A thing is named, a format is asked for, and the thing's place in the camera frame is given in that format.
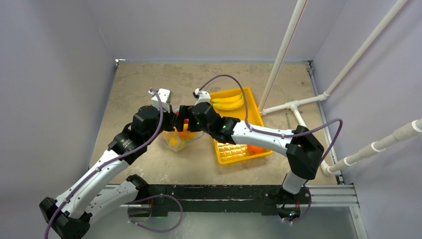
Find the white pole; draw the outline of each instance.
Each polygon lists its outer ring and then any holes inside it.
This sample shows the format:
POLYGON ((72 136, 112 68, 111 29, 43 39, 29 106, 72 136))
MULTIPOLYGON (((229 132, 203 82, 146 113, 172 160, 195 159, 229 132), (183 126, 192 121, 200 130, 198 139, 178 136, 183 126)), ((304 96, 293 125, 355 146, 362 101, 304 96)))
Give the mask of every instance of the white pole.
POLYGON ((362 56, 362 54, 368 49, 371 43, 377 38, 377 36, 381 33, 381 31, 390 23, 390 21, 396 16, 399 10, 403 7, 403 5, 408 0, 398 0, 396 4, 388 11, 388 13, 384 16, 381 22, 375 27, 372 33, 368 36, 368 38, 363 42, 360 48, 356 51, 356 53, 352 56, 349 62, 344 66, 344 68, 340 71, 338 76, 334 79, 333 83, 328 87, 328 89, 324 92, 325 95, 329 96, 334 88, 340 83, 343 77, 347 74, 347 72, 352 68, 352 66, 356 63, 356 61, 362 56))
POLYGON ((274 62, 273 69, 271 70, 267 86, 265 87, 264 93, 262 94, 261 100, 259 101, 259 111, 262 111, 264 108, 264 104, 267 101, 268 95, 270 94, 271 87, 273 86, 277 73, 281 67, 281 64, 283 63, 287 48, 289 47, 290 41, 292 40, 293 33, 295 33, 299 19, 301 18, 302 12, 305 9, 306 2, 307 0, 298 0, 296 3, 295 10, 293 11, 292 18, 290 18, 289 26, 287 27, 283 42, 281 43, 280 50, 278 51, 276 61, 274 62))
POLYGON ((343 170, 361 159, 368 158, 374 154, 384 151, 390 145, 399 141, 403 141, 422 133, 422 119, 410 122, 393 132, 393 134, 383 138, 380 141, 373 142, 366 147, 360 149, 352 156, 345 157, 343 160, 338 161, 334 166, 321 165, 322 170, 326 175, 335 173, 338 170, 343 170))

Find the white wall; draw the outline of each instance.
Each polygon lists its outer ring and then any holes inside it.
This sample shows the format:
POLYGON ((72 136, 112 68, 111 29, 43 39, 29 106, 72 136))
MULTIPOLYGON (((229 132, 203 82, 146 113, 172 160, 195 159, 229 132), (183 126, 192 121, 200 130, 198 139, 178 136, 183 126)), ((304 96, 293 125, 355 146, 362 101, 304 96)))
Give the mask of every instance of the white wall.
POLYGON ((114 65, 85 2, 0 1, 0 238, 43 237, 38 204, 87 169, 114 65))
MULTIPOLYGON (((323 92, 395 0, 349 0, 316 55, 323 92)), ((410 0, 334 90, 323 108, 343 118, 335 149, 343 158, 422 118, 422 1, 410 0)), ((344 173, 353 182, 369 238, 420 238, 422 137, 398 143, 344 173)))
MULTIPOLYGON (((345 0, 310 0, 286 56, 313 59, 345 0)), ((296 0, 88 0, 115 58, 273 61, 296 0)))

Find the yellow plastic crate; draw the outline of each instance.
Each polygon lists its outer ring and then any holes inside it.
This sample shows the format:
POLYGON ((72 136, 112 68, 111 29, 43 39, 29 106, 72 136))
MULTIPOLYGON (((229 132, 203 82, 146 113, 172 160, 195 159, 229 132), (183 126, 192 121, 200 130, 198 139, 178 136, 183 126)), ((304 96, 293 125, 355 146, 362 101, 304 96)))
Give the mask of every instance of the yellow plastic crate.
MULTIPOLYGON (((259 113, 258 107, 256 106, 251 89, 249 87, 244 87, 243 89, 245 91, 246 100, 248 102, 248 122, 258 126, 264 126, 264 122, 262 122, 262 118, 259 113)), ((227 91, 218 91, 210 93, 210 96, 211 99, 226 98, 238 95, 240 93, 240 88, 237 88, 227 91)), ((215 109, 215 111, 221 116, 234 117, 239 118, 241 120, 245 120, 246 117, 245 106, 242 106, 234 111, 221 111, 218 109, 215 109)), ((252 158, 264 157, 273 153, 273 151, 271 150, 265 150, 265 152, 263 153, 251 155, 247 149, 246 144, 232 145, 228 143, 219 143, 216 140, 214 140, 214 148, 219 164, 236 163, 252 158)))

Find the bunch of bananas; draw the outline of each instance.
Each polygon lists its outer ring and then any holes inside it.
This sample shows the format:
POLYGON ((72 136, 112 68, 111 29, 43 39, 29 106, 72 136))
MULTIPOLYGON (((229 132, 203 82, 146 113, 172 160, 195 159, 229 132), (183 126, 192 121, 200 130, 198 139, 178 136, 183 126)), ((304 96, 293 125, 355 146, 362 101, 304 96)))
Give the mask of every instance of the bunch of bananas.
POLYGON ((214 108, 222 111, 233 111, 245 104, 242 93, 233 97, 213 99, 211 102, 214 108))

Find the robotic arm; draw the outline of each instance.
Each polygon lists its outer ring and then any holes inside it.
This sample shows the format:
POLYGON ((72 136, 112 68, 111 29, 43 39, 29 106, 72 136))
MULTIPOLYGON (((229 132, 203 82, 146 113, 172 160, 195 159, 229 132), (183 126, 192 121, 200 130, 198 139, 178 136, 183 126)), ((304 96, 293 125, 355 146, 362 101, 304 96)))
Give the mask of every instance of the robotic arm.
MULTIPOLYGON (((172 93, 160 89, 158 95, 164 110, 159 132, 174 131, 174 128, 182 131, 184 120, 189 119, 188 130, 191 132, 204 131, 221 143, 256 145, 287 156, 291 171, 287 174, 280 193, 297 195, 307 180, 315 178, 324 148, 312 134, 278 137, 252 131, 245 121, 217 114, 209 104, 209 94, 198 89, 194 91, 194 96, 197 98, 195 105, 180 106, 177 116, 170 104, 172 93)), ((145 194, 144 190, 149 185, 137 175, 129 176, 115 190, 102 195, 99 195, 99 192, 112 178, 146 152, 147 146, 116 160, 116 157, 127 154, 150 140, 159 124, 159 109, 157 95, 153 94, 152 105, 139 109, 133 116, 132 123, 127 124, 123 131, 114 137, 98 162, 82 178, 55 199, 47 197, 40 203, 46 222, 49 222, 53 214, 58 211, 53 219, 52 228, 61 238, 81 238, 88 231, 90 224, 116 207, 137 198, 150 196, 151 189, 148 194, 145 194)), ((284 135, 308 131, 303 126, 298 126, 295 130, 251 126, 254 129, 284 135)), ((160 193, 165 191, 157 189, 155 192, 155 194, 160 193)))

